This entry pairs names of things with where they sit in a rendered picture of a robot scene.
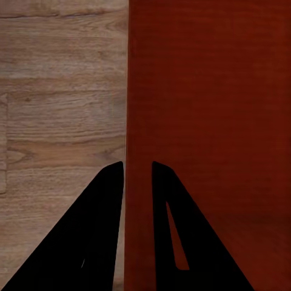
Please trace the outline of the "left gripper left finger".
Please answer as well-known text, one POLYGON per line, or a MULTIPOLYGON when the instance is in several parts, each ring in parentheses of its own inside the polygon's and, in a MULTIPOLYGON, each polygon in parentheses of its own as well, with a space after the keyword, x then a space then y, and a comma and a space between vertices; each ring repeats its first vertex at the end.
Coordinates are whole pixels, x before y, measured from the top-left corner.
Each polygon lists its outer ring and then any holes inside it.
POLYGON ((123 188, 104 167, 1 291, 112 291, 123 188))

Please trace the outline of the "storage box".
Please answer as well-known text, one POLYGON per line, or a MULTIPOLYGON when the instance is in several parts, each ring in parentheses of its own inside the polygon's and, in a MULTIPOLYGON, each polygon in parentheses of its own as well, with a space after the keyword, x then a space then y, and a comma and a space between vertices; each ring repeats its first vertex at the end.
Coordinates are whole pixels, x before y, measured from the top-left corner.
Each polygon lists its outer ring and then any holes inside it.
POLYGON ((129 0, 124 291, 156 291, 154 161, 254 291, 291 291, 291 0, 129 0))

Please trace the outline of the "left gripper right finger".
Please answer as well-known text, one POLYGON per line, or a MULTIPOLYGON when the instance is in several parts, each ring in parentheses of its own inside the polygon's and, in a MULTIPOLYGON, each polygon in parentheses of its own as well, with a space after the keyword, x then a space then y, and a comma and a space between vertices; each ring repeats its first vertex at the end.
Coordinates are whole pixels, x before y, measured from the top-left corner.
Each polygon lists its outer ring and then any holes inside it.
POLYGON ((152 163, 156 291, 254 291, 176 173, 152 163), (190 270, 176 267, 168 202, 190 270))

